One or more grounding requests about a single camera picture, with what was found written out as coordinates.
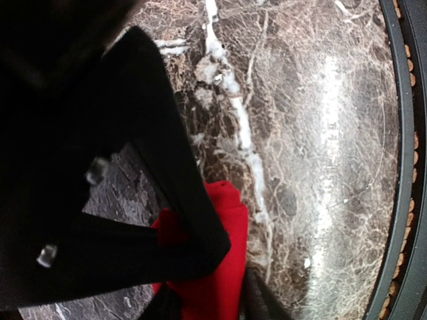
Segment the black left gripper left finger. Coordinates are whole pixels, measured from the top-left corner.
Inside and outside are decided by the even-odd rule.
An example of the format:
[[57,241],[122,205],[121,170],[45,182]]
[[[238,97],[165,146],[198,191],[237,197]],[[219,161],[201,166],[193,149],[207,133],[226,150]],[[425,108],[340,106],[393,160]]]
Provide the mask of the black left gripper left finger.
[[166,284],[162,284],[146,309],[146,319],[180,320],[181,298]]

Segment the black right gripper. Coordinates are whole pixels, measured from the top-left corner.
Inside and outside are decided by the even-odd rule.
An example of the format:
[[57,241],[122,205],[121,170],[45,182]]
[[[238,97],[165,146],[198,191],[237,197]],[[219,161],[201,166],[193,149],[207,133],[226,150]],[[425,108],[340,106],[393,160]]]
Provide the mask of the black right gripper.
[[139,1],[2,1],[1,83],[57,97],[100,56]]

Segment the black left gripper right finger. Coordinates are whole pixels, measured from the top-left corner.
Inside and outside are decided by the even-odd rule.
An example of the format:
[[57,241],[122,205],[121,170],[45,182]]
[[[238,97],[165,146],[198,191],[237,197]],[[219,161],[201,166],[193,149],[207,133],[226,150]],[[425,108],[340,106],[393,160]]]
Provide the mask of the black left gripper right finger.
[[275,298],[253,268],[246,268],[242,286],[244,319],[291,320],[290,314]]

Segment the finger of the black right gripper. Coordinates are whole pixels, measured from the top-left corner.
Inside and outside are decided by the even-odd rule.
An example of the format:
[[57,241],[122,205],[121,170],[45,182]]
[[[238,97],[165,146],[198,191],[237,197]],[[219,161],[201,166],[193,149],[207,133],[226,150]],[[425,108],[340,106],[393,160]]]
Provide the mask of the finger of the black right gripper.
[[230,247],[140,28],[59,98],[1,83],[3,310],[202,277]]

